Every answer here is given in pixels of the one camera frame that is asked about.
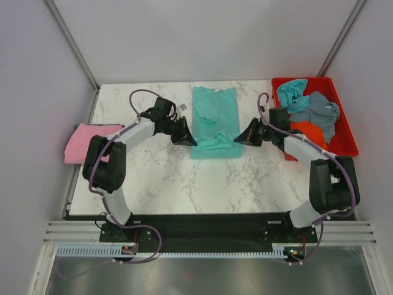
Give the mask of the teal t shirt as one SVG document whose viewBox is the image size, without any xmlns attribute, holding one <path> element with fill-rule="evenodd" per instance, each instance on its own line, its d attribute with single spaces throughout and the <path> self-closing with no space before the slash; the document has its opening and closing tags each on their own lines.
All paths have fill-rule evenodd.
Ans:
<svg viewBox="0 0 393 295">
<path fill-rule="evenodd" d="M 235 159 L 242 156 L 237 91 L 194 87 L 192 92 L 192 135 L 197 145 L 191 150 L 194 160 Z"/>
</svg>

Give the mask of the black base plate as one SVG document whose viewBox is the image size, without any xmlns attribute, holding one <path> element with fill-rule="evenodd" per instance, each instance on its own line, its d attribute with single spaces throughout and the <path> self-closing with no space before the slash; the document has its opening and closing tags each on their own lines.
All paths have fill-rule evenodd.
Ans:
<svg viewBox="0 0 393 295">
<path fill-rule="evenodd" d="M 314 243 L 316 231 L 311 226 L 296 228 L 289 213 L 222 214 L 145 214 L 131 215 L 125 224 L 108 221 L 101 229 L 102 242 L 161 242 L 162 247 L 175 243 L 223 244 L 254 242 Z"/>
</svg>

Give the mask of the grey t shirt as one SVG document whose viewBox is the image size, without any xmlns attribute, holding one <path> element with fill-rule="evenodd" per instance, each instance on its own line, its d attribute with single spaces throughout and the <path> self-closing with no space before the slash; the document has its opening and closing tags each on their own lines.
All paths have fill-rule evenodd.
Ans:
<svg viewBox="0 0 393 295">
<path fill-rule="evenodd" d="M 340 109 L 334 102 L 330 102 L 322 93 L 315 91 L 309 95 L 309 106 L 289 119 L 292 122 L 311 122 L 319 127 L 327 145 L 335 136 L 335 124 L 340 117 Z"/>
</svg>

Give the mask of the right corner metal post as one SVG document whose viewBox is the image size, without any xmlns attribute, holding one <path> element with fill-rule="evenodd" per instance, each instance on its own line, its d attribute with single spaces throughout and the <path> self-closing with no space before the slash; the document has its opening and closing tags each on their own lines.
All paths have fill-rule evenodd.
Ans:
<svg viewBox="0 0 393 295">
<path fill-rule="evenodd" d="M 351 30 L 353 29 L 356 21 L 360 17 L 362 11 L 364 10 L 365 6 L 367 5 L 368 0 L 357 0 L 346 21 L 344 22 L 343 26 L 340 29 L 340 32 L 338 33 L 338 36 L 336 37 L 333 45 L 331 46 L 321 68 L 317 72 L 317 77 L 324 77 L 327 74 L 327 71 L 329 70 L 330 66 L 332 65 L 334 59 L 338 55 L 338 52 L 340 51 L 341 47 L 343 46 L 345 40 L 349 36 Z"/>
</svg>

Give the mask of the aluminium rail frame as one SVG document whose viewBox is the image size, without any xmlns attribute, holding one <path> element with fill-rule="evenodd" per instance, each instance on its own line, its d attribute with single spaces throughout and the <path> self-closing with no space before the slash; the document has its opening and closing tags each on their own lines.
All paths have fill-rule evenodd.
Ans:
<svg viewBox="0 0 393 295">
<path fill-rule="evenodd" d="M 367 246 L 376 243 L 367 221 L 325 221 L 315 228 L 323 229 L 322 246 Z M 44 235 L 45 245 L 97 245 L 100 229 L 93 221 L 51 221 Z"/>
</svg>

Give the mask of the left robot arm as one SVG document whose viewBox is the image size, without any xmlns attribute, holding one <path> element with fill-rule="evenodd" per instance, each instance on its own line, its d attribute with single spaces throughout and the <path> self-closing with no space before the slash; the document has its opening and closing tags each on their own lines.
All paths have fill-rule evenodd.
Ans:
<svg viewBox="0 0 393 295">
<path fill-rule="evenodd" d="M 126 155 L 157 133 L 168 135 L 174 145 L 197 145 L 187 119 L 172 101 L 160 96 L 153 107 L 138 114 L 131 124 L 107 137 L 95 135 L 88 145 L 82 175 L 88 181 L 89 191 L 101 197 L 107 219 L 115 224 L 113 233 L 122 242 L 130 241 L 135 233 L 134 225 L 128 223 L 131 211 L 122 189 Z"/>
</svg>

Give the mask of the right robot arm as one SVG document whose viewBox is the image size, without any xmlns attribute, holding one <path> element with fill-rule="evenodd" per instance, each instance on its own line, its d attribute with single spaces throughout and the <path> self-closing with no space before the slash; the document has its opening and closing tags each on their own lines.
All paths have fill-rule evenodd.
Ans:
<svg viewBox="0 0 393 295">
<path fill-rule="evenodd" d="M 271 108 L 269 118 L 253 118 L 234 142 L 260 147 L 271 142 L 309 168 L 308 200 L 289 212 L 290 221 L 281 226 L 282 237 L 295 242 L 303 235 L 303 227 L 330 216 L 348 217 L 360 202 L 354 161 L 321 148 L 303 133 L 290 128 L 285 108 Z"/>
</svg>

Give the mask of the corner metal post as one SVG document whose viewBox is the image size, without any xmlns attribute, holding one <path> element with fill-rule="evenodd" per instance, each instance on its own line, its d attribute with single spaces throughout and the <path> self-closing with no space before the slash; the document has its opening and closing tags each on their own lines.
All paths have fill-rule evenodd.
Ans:
<svg viewBox="0 0 393 295">
<path fill-rule="evenodd" d="M 329 70 L 330 66 L 332 65 L 334 59 L 338 55 L 338 52 L 340 51 L 341 47 L 343 46 L 345 40 L 349 36 L 351 30 L 353 29 L 356 21 L 360 17 L 362 11 L 364 10 L 365 6 L 367 5 L 368 0 L 357 0 L 346 21 L 344 22 L 343 26 L 340 29 L 340 32 L 338 33 L 338 36 L 336 37 L 333 45 L 331 46 L 321 68 L 317 72 L 317 77 L 324 77 L 327 74 L 327 71 Z"/>
<path fill-rule="evenodd" d="M 86 59 L 84 58 L 81 50 L 79 49 L 79 46 L 77 45 L 77 42 L 75 41 L 70 29 L 68 28 L 68 25 L 66 24 L 59 8 L 55 4 L 55 1 L 43 0 L 43 3 L 45 4 L 46 8 L 49 10 L 49 12 L 50 12 L 51 16 L 53 17 L 61 35 L 64 37 L 74 58 L 78 62 L 82 72 L 84 73 L 85 77 L 89 81 L 93 90 L 95 92 L 98 92 L 100 89 L 99 83 L 97 83 L 95 77 L 93 76 L 93 73 L 87 64 Z"/>
</svg>

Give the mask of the orange t shirt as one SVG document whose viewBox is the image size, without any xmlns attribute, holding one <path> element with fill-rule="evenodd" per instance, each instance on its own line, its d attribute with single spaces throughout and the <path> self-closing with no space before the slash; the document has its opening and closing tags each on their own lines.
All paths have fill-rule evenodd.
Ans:
<svg viewBox="0 0 393 295">
<path fill-rule="evenodd" d="M 314 144 L 327 150 L 327 143 L 325 142 L 324 134 L 318 126 L 308 121 L 302 121 L 291 122 L 290 127 L 292 130 L 298 130 L 302 132 Z"/>
</svg>

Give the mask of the light blue t shirt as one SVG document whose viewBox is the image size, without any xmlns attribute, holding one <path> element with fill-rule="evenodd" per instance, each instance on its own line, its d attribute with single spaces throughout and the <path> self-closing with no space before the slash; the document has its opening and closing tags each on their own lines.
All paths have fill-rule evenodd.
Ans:
<svg viewBox="0 0 393 295">
<path fill-rule="evenodd" d="M 289 114 L 301 112 L 309 107 L 310 97 L 304 95 L 307 84 L 307 79 L 294 79 L 278 87 L 279 103 Z"/>
</svg>

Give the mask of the left corner metal post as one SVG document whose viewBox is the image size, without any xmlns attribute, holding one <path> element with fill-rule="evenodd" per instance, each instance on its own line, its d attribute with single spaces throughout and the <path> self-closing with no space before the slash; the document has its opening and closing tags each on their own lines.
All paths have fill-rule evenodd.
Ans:
<svg viewBox="0 0 393 295">
<path fill-rule="evenodd" d="M 100 89 L 99 83 L 97 83 L 95 77 L 93 76 L 93 73 L 87 64 L 86 59 L 84 58 L 81 50 L 79 49 L 79 46 L 77 45 L 77 42 L 75 41 L 70 29 L 68 28 L 68 25 L 66 24 L 59 8 L 55 4 L 55 1 L 43 0 L 43 3 L 45 4 L 46 8 L 49 10 L 49 12 L 50 12 L 51 16 L 53 17 L 61 35 L 64 37 L 74 58 L 78 62 L 82 72 L 84 73 L 85 77 L 89 81 L 93 90 L 95 92 L 98 92 Z"/>
</svg>

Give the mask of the pink folded t shirt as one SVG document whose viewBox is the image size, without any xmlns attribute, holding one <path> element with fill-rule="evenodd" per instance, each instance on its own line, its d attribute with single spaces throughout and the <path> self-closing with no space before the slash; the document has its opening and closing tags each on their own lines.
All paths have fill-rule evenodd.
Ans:
<svg viewBox="0 0 393 295">
<path fill-rule="evenodd" d="M 107 137 L 121 130 L 124 126 L 119 124 L 79 124 L 71 135 L 65 151 L 64 162 L 69 165 L 83 165 L 87 155 L 90 140 L 96 136 Z"/>
</svg>

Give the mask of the red plastic bin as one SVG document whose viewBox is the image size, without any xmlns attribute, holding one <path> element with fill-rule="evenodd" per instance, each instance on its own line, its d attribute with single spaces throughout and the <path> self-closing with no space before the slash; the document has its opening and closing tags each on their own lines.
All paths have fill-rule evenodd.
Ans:
<svg viewBox="0 0 393 295">
<path fill-rule="evenodd" d="M 359 152 L 356 142 L 353 138 L 351 129 L 346 119 L 345 113 L 340 103 L 337 91 L 332 80 L 328 77 L 306 77 L 306 78 L 281 78 L 272 79 L 273 99 L 276 106 L 281 106 L 278 100 L 277 89 L 283 83 L 294 79 L 307 79 L 308 84 L 304 91 L 304 95 L 318 91 L 322 93 L 330 102 L 334 102 L 340 109 L 340 117 L 335 124 L 335 136 L 332 138 L 327 150 L 337 155 L 356 156 Z"/>
</svg>

